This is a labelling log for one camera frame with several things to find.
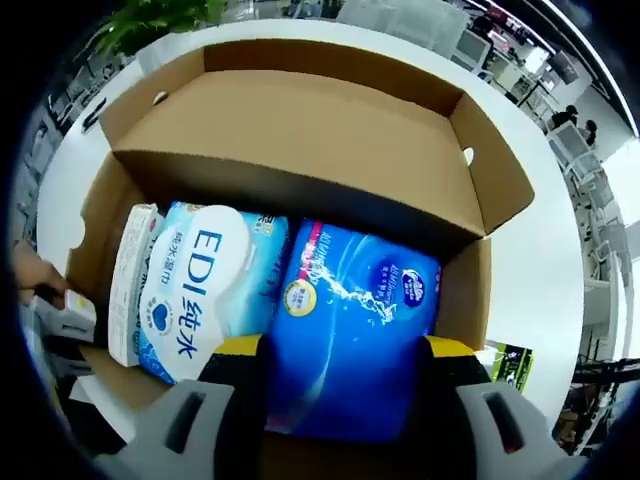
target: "desk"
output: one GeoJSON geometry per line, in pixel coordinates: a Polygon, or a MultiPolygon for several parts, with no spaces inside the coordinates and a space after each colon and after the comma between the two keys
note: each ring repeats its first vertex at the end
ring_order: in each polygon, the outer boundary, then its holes
{"type": "MultiPolygon", "coordinates": [[[[252,38],[317,40],[397,58],[465,89],[497,125],[527,173],[535,199],[491,235],[487,336],[533,349],[535,362],[524,396],[543,412],[551,429],[578,355],[584,280],[569,194],[540,129],[503,95],[449,60],[399,38],[350,25],[316,20],[246,21],[175,36],[180,45],[171,50],[189,51],[205,44],[252,38]]],[[[127,69],[105,87],[108,100],[142,75],[135,62],[127,69]]],[[[92,108],[93,102],[64,138],[38,200],[39,252],[61,272],[66,271],[69,248],[82,237],[79,212],[108,150],[99,125],[80,134],[78,123],[92,108]]]]}

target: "box flap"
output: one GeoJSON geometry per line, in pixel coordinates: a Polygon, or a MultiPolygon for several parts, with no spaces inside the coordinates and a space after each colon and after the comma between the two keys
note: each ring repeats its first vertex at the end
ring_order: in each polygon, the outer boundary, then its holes
{"type": "Polygon", "coordinates": [[[435,335],[482,350],[490,291],[491,240],[485,238],[469,245],[444,266],[435,335]]]}
{"type": "Polygon", "coordinates": [[[118,160],[159,206],[172,200],[228,204],[383,236],[446,260],[478,238],[429,213],[380,195],[237,160],[120,151],[118,160]]]}
{"type": "Polygon", "coordinates": [[[171,94],[204,73],[203,49],[194,50],[163,65],[129,88],[100,115],[107,140],[115,145],[161,97],[171,94]]]}
{"type": "Polygon", "coordinates": [[[482,215],[448,119],[383,92],[279,71],[205,73],[114,147],[237,159],[375,193],[477,236],[482,215]]]}
{"type": "Polygon", "coordinates": [[[82,345],[80,352],[98,378],[134,412],[146,409],[171,388],[140,368],[123,367],[106,350],[82,345]]]}
{"type": "Polygon", "coordinates": [[[140,189],[109,154],[82,206],[83,241],[71,250],[67,261],[69,283],[94,302],[99,312],[109,301],[116,254],[129,211],[143,201],[140,189]]]}
{"type": "Polygon", "coordinates": [[[257,39],[208,45],[205,69],[279,70],[370,87],[449,117],[463,91],[431,73],[345,45],[295,39],[257,39]]]}
{"type": "Polygon", "coordinates": [[[450,120],[460,146],[473,149],[469,170],[485,231],[491,233],[533,201],[533,188],[505,139],[469,95],[463,95],[450,120]]]}

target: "blue tissue package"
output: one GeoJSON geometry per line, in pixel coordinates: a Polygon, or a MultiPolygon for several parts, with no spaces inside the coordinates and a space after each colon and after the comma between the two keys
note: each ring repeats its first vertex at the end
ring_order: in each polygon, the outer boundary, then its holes
{"type": "Polygon", "coordinates": [[[228,336],[265,333],[288,259],[285,217],[174,202],[140,299],[140,365],[197,379],[228,336]]]}
{"type": "Polygon", "coordinates": [[[373,235],[305,220],[270,338],[267,430],[385,442],[402,432],[441,268],[373,235]]]}

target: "edi tissue package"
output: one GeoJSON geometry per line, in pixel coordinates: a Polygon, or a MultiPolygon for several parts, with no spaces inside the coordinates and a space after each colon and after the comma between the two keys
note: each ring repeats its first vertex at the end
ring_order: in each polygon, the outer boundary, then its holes
{"type": "Polygon", "coordinates": [[[373,235],[306,220],[270,338],[267,430],[384,442],[403,430],[415,353],[433,330],[440,265],[373,235]]]}
{"type": "Polygon", "coordinates": [[[109,354],[125,367],[138,365],[138,307],[163,220],[156,205],[134,205],[118,247],[109,293],[108,347],[109,354]]]}
{"type": "Polygon", "coordinates": [[[140,364],[168,383],[197,379],[225,337],[266,332],[288,229],[284,217],[174,202],[140,301],[140,364]]]}

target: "green leaves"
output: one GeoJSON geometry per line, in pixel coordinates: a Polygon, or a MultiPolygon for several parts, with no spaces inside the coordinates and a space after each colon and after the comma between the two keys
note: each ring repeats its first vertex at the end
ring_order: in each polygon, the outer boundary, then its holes
{"type": "Polygon", "coordinates": [[[127,0],[96,35],[97,50],[134,55],[170,32],[186,32],[201,22],[219,24],[224,0],[127,0]]]}

